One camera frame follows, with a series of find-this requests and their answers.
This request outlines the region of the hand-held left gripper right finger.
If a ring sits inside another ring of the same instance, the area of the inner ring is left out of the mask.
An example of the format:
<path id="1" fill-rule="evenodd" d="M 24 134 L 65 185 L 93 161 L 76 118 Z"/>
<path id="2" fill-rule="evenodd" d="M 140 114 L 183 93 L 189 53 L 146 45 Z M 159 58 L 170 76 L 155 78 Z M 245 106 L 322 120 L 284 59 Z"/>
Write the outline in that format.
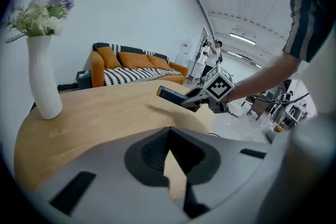
<path id="1" fill-rule="evenodd" d="M 170 151 L 185 179 L 178 223 L 264 223 L 261 183 L 251 185 L 266 144 L 170 128 Z"/>

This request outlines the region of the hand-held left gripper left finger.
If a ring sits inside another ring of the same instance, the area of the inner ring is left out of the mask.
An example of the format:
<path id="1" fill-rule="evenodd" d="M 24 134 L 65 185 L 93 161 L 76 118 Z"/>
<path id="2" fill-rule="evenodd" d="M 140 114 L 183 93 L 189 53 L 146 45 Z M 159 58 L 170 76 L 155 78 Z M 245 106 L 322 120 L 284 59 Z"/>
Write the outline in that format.
<path id="1" fill-rule="evenodd" d="M 51 223 L 185 223 L 164 176 L 169 129 L 153 129 L 85 151 L 34 194 Z"/>

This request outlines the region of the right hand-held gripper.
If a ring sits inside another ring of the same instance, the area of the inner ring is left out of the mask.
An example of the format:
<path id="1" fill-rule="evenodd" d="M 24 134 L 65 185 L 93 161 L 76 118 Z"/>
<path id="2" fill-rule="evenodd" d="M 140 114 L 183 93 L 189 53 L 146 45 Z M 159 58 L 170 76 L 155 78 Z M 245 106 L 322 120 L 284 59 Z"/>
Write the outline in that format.
<path id="1" fill-rule="evenodd" d="M 201 105 L 207 104 L 214 113 L 229 113 L 228 97 L 233 88 L 231 74 L 221 65 L 216 65 L 202 77 L 201 84 L 185 94 L 187 99 L 181 103 L 181 106 L 196 112 Z"/>

